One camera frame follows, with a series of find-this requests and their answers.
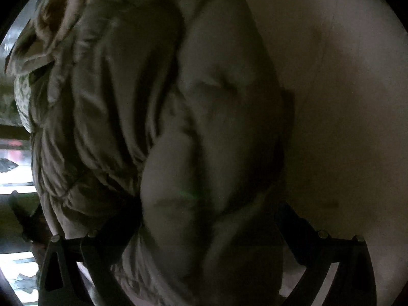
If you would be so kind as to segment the olive green puffer jacket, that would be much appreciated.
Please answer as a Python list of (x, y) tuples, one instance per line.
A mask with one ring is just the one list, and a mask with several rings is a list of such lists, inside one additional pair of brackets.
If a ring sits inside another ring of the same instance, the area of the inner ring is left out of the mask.
[(275, 305), (282, 88), (246, 0), (39, 0), (6, 72), (29, 84), (52, 234), (134, 305)]

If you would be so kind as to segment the stained glass window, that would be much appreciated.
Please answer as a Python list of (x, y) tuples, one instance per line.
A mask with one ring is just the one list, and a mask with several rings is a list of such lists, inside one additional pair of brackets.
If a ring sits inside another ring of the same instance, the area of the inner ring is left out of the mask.
[(1, 271), (22, 305), (37, 305), (39, 265), (23, 233), (37, 207), (27, 140), (1, 139)]

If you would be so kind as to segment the green checkered pillow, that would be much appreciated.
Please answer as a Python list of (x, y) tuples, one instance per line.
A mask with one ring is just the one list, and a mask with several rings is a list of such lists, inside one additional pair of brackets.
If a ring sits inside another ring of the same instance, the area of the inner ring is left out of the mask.
[(16, 107), (20, 116), (21, 124), (29, 133), (32, 133), (29, 109), (32, 85), (34, 82), (35, 76), (33, 73), (17, 75), (14, 82)]

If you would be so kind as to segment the pink bed mattress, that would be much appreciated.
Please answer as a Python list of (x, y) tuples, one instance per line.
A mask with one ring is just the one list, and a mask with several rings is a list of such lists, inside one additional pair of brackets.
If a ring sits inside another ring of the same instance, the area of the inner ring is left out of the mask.
[(407, 282), (407, 31), (383, 0), (247, 0), (295, 97), (288, 201), (364, 236), (378, 305)]

